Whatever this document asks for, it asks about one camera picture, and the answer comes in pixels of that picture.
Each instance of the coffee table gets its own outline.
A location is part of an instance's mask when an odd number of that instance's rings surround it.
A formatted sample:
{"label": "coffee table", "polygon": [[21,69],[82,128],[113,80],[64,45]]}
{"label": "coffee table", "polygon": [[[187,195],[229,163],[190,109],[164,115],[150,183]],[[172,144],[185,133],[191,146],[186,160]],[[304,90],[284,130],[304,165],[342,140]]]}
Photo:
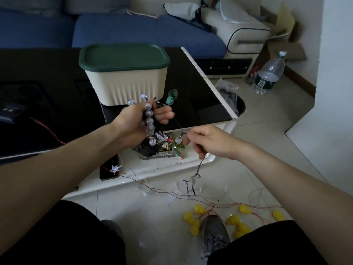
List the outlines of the coffee table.
{"label": "coffee table", "polygon": [[[236,114],[185,48],[165,50],[170,57],[170,66],[161,101],[165,102],[171,89],[178,90],[178,100],[172,106],[176,120],[170,121],[164,132],[177,135],[181,132],[180,127],[187,132],[205,124],[216,124],[228,133],[232,132]],[[102,108],[85,71],[78,66],[78,55],[78,48],[0,50],[0,58],[6,60],[0,64],[0,103],[29,103],[30,116],[45,123],[64,142],[102,126]],[[29,118],[16,124],[0,122],[0,129],[1,163],[35,156],[60,146],[46,129]],[[200,164],[192,147],[182,153],[183,160],[175,157],[143,161],[136,152],[127,149],[120,153],[124,164],[122,171],[145,179]],[[215,156],[209,155],[206,162],[214,159]],[[99,169],[96,169],[78,186],[78,191],[66,197],[131,181],[121,177],[101,181]]]}

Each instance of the water bottle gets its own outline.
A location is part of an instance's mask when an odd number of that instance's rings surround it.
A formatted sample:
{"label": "water bottle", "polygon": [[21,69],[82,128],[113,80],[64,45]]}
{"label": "water bottle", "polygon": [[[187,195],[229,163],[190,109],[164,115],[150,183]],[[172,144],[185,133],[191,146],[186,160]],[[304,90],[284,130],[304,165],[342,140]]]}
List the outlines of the water bottle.
{"label": "water bottle", "polygon": [[286,51],[281,51],[278,54],[278,58],[271,59],[259,71],[251,88],[256,94],[266,95],[271,92],[285,69],[286,54]]}

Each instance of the left hand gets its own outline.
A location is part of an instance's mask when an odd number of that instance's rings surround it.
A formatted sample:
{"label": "left hand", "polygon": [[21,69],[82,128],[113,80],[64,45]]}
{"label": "left hand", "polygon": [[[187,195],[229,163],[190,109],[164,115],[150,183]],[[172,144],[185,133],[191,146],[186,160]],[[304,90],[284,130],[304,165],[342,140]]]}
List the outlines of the left hand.
{"label": "left hand", "polygon": [[[152,105],[153,115],[161,124],[168,124],[169,119],[174,117],[170,106],[157,109],[154,100],[149,100]],[[146,102],[136,103],[125,107],[111,123],[118,133],[118,144],[121,149],[133,148],[146,138],[146,127],[140,127]]]}

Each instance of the star-shaped light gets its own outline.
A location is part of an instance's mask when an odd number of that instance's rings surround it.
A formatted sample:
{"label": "star-shaped light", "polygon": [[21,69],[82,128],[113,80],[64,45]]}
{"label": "star-shaped light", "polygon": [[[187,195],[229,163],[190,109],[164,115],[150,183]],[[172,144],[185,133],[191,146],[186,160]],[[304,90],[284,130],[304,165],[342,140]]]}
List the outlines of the star-shaped light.
{"label": "star-shaped light", "polygon": [[110,170],[110,172],[113,172],[114,175],[115,175],[116,172],[119,172],[119,168],[117,167],[117,165],[116,166],[112,165],[112,170]]}

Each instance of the cream plastic container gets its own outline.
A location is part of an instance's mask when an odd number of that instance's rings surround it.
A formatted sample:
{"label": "cream plastic container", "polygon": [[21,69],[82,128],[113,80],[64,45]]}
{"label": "cream plastic container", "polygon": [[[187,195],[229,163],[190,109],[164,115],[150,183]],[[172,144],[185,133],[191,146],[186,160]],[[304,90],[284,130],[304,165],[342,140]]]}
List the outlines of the cream plastic container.
{"label": "cream plastic container", "polygon": [[170,59],[153,44],[101,44],[81,49],[79,65],[106,106],[127,104],[129,99],[142,102],[163,97]]}

